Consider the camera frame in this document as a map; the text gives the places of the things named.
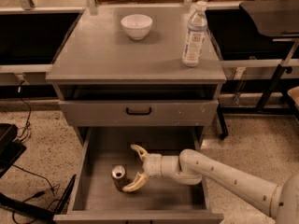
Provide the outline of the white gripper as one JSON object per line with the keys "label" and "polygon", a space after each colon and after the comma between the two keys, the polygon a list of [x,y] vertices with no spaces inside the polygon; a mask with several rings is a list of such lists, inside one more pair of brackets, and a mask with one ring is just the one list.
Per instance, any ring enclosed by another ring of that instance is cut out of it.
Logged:
{"label": "white gripper", "polygon": [[124,192],[137,191],[149,181],[149,177],[162,176],[161,154],[149,154],[146,149],[136,144],[132,144],[131,149],[134,150],[138,154],[140,160],[143,161],[144,173],[140,174],[137,172],[135,179],[130,184],[122,188]]}

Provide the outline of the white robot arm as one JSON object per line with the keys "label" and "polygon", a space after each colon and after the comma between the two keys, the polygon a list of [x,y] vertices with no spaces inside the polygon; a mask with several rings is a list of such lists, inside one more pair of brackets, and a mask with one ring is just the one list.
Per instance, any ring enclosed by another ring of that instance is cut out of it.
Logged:
{"label": "white robot arm", "polygon": [[171,178],[180,184],[195,185],[205,176],[276,221],[276,224],[299,224],[299,174],[283,185],[261,179],[214,161],[193,149],[177,156],[149,153],[139,145],[131,145],[143,165],[125,192],[141,189],[151,178]]}

